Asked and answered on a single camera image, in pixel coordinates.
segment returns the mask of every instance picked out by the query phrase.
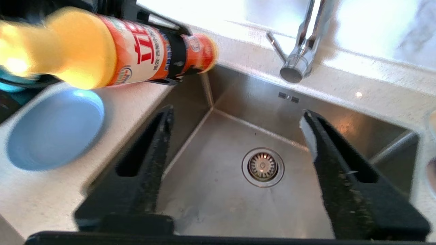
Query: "kitchen sink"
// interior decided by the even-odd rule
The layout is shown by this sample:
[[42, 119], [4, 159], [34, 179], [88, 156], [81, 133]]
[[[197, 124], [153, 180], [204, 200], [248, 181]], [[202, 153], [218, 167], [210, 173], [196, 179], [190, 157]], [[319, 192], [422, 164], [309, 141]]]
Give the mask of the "kitchen sink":
[[178, 234], [333, 239], [299, 128], [304, 109], [408, 198], [419, 141], [409, 129], [220, 66], [185, 77], [156, 111], [168, 104], [175, 120], [157, 213]]

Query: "white countertop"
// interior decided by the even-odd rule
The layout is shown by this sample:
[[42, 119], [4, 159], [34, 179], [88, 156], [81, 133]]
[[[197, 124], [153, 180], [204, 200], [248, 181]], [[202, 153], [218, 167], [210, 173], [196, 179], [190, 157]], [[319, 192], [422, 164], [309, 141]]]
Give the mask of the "white countertop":
[[[209, 31], [195, 28], [193, 31], [204, 32], [217, 42], [220, 65], [416, 130], [421, 141], [411, 202], [436, 224], [436, 199], [427, 185], [425, 168], [436, 155], [436, 144], [428, 129], [428, 114], [436, 108], [433, 72], [321, 48], [317, 62], [322, 65], [315, 64], [308, 78], [290, 84], [278, 75], [282, 63], [264, 38], [265, 30], [217, 22], [210, 23]], [[37, 100], [66, 87], [66, 84], [50, 87], [0, 126], [0, 214], [23, 237], [41, 230], [76, 230], [72, 212], [84, 199], [83, 185], [100, 172], [171, 90], [171, 87], [152, 83], [97, 90], [105, 103], [107, 118], [104, 134], [93, 149], [55, 170], [17, 169], [4, 150], [10, 129]], [[361, 92], [362, 96], [356, 97], [356, 92]], [[436, 233], [428, 239], [436, 241]]]

